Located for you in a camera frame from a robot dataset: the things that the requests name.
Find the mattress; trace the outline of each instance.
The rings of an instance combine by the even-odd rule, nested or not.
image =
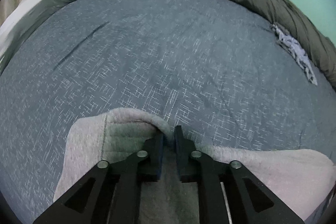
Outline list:
[[[32,223],[52,202],[71,125],[117,107],[180,124],[196,143],[335,162],[336,93],[275,42],[268,21],[229,0],[68,4],[0,77],[0,191]]]

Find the patterned bedsheet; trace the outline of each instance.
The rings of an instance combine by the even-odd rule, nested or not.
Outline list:
[[[52,202],[71,125],[116,107],[198,143],[311,148],[334,162],[336,93],[309,83],[269,22],[229,0],[78,0],[0,77],[0,191],[23,223]]]

